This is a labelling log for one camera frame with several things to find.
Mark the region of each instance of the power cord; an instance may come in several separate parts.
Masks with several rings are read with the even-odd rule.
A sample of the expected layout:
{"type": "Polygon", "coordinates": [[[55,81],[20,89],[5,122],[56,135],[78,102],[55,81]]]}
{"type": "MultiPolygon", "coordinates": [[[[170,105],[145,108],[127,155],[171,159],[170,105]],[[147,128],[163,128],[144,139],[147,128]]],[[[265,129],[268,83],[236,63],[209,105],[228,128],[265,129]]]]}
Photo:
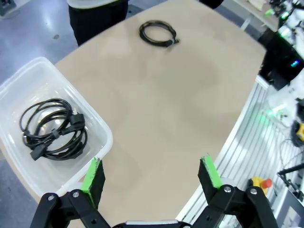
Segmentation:
{"type": "Polygon", "coordinates": [[[23,143],[32,150],[30,155],[35,161],[40,157],[45,157],[56,161],[74,159],[82,154],[87,143],[84,115],[80,113],[73,113],[72,106],[69,104],[69,102],[60,98],[52,98],[29,107],[21,115],[19,126],[23,132],[23,143]],[[22,120],[24,115],[35,107],[37,108],[29,117],[25,128],[23,128],[22,120]],[[34,133],[31,133],[29,131],[29,125],[34,116],[42,111],[45,112],[47,109],[54,107],[59,107],[61,109],[45,116],[37,124],[34,133]],[[53,129],[50,133],[40,135],[39,133],[44,125],[53,120],[63,120],[63,122],[57,129],[53,129]],[[48,150],[48,147],[53,143],[54,140],[69,133],[74,134],[65,145],[56,150],[48,150]]]}
{"type": "Polygon", "coordinates": [[[164,47],[164,48],[167,48],[173,44],[177,44],[180,41],[179,39],[176,39],[176,31],[172,28],[172,26],[169,25],[167,22],[164,22],[161,20],[149,20],[149,21],[143,23],[139,28],[139,36],[142,38],[142,40],[144,40],[148,44],[158,46],[158,47],[164,47]],[[146,27],[150,27],[150,26],[160,27],[160,28],[163,28],[163,29],[169,31],[172,34],[172,38],[167,41],[157,41],[157,40],[151,39],[145,33],[146,27]]]}

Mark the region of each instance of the plug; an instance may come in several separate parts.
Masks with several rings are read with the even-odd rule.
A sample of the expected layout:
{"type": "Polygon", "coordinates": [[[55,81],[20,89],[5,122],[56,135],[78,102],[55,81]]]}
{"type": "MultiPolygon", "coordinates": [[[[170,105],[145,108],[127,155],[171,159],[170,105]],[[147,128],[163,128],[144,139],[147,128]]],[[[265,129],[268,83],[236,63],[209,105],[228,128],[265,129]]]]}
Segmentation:
{"type": "Polygon", "coordinates": [[[70,116],[70,123],[71,125],[74,125],[74,124],[83,124],[83,126],[85,126],[85,117],[83,114],[81,113],[77,113],[75,115],[71,115],[70,116]]]}
{"type": "Polygon", "coordinates": [[[80,131],[86,126],[85,123],[86,123],[86,121],[85,121],[85,117],[83,114],[77,113],[75,115],[72,115],[72,116],[70,116],[71,126],[62,130],[61,135],[80,131]]]}
{"type": "Polygon", "coordinates": [[[42,157],[47,151],[47,146],[45,144],[41,144],[39,146],[36,146],[35,149],[30,153],[30,156],[34,161],[36,161],[38,158],[42,157]]]}

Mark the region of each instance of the green light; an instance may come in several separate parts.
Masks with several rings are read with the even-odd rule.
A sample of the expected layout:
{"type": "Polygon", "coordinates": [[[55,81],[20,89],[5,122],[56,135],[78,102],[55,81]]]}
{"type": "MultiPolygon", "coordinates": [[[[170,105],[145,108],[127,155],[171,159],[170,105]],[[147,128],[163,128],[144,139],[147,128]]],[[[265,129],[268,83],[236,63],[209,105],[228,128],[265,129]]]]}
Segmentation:
{"type": "Polygon", "coordinates": [[[284,12],[281,16],[282,19],[286,19],[289,16],[288,12],[284,12]]]}

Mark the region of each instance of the table surface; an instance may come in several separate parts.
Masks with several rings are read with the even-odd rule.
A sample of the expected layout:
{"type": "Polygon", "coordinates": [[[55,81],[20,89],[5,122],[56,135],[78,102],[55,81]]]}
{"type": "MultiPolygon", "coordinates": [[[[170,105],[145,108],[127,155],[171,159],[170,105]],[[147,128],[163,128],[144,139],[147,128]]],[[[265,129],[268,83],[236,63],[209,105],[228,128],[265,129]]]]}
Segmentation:
{"type": "Polygon", "coordinates": [[[271,15],[269,17],[265,17],[265,13],[271,8],[269,3],[265,3],[263,5],[262,11],[259,11],[253,5],[251,5],[247,0],[233,0],[241,7],[245,8],[251,14],[253,14],[256,18],[258,18],[261,22],[263,22],[268,28],[272,31],[276,32],[278,30],[279,20],[276,16],[271,15]]]}
{"type": "MultiPolygon", "coordinates": [[[[163,36],[159,28],[149,31],[163,36]]],[[[195,0],[170,0],[96,36],[57,68],[107,122],[99,211],[115,225],[173,219],[199,185],[199,159],[216,159],[253,86],[265,50],[195,0]],[[180,43],[143,42],[150,19],[170,23],[180,43]]],[[[9,164],[17,172],[3,146],[9,164]]],[[[74,221],[72,227],[82,227],[74,221]]]]}

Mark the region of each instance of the person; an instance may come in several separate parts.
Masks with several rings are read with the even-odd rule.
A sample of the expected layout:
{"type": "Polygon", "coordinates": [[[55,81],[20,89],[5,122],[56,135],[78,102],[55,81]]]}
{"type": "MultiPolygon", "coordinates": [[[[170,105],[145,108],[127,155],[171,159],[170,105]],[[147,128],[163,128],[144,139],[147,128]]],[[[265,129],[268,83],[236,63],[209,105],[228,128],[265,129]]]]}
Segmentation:
{"type": "Polygon", "coordinates": [[[70,24],[78,46],[123,21],[128,0],[67,0],[70,24]]]}

